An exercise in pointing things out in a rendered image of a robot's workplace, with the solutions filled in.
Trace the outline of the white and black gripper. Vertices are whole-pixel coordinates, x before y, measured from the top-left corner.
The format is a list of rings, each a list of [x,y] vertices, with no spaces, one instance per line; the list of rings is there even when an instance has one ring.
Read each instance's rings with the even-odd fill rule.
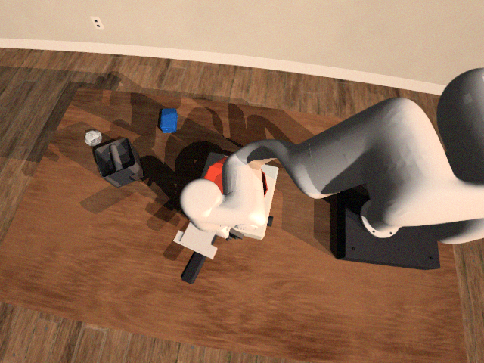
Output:
[[[234,238],[235,240],[238,240],[238,238],[243,239],[244,237],[244,234],[233,229],[232,227],[227,227],[227,226],[222,226],[218,228],[215,234],[220,237],[226,238],[227,241],[229,241],[229,239],[232,240],[232,238]]]

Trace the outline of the blue box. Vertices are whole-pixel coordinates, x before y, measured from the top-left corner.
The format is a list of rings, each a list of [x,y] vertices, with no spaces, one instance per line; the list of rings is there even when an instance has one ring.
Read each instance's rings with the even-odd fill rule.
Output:
[[[178,114],[175,108],[162,109],[160,128],[163,133],[176,132]]]

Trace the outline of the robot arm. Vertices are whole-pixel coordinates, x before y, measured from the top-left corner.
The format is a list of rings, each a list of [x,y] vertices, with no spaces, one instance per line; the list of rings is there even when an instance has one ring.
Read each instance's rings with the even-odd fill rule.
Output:
[[[436,118],[446,152],[423,110],[400,97],[300,144],[250,142],[223,163],[223,194],[205,178],[183,187],[180,206],[198,229],[190,222],[174,241],[213,259],[217,247],[211,242],[222,225],[261,228],[266,222],[261,167],[274,159],[311,198],[366,183],[370,200],[361,208],[361,223],[375,237],[390,237],[402,226],[429,225],[444,244],[484,238],[484,67],[450,81]]]

